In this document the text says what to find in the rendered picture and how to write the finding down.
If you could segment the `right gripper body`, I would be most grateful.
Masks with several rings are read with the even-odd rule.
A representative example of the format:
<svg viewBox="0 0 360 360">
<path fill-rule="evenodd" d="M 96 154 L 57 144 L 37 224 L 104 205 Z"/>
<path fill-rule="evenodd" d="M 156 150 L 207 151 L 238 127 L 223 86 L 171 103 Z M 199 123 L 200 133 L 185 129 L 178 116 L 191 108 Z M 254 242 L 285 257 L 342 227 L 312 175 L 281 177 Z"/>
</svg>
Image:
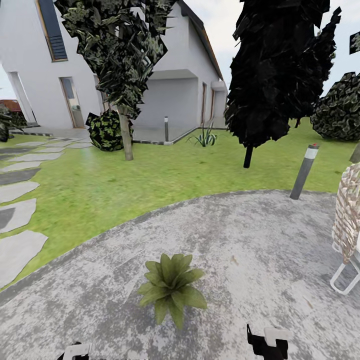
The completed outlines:
<svg viewBox="0 0 360 360">
<path fill-rule="evenodd" d="M 264 336 L 252 335 L 251 345 L 255 355 L 263 356 L 264 360 L 288 359 L 288 346 L 284 339 L 276 339 L 276 346 L 268 346 Z"/>
</svg>

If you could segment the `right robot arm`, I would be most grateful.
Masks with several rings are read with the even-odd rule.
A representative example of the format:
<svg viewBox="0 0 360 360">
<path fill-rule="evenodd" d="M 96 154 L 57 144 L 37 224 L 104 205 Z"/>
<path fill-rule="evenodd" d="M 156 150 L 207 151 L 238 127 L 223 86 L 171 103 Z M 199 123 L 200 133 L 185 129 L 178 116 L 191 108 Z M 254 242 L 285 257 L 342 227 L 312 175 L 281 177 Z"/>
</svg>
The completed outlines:
<svg viewBox="0 0 360 360">
<path fill-rule="evenodd" d="M 265 336 L 254 335 L 247 324 L 247 341 L 252 345 L 254 354 L 263 356 L 264 360 L 287 360 L 287 341 L 292 340 L 292 332 L 277 327 L 265 327 L 263 330 Z"/>
</svg>

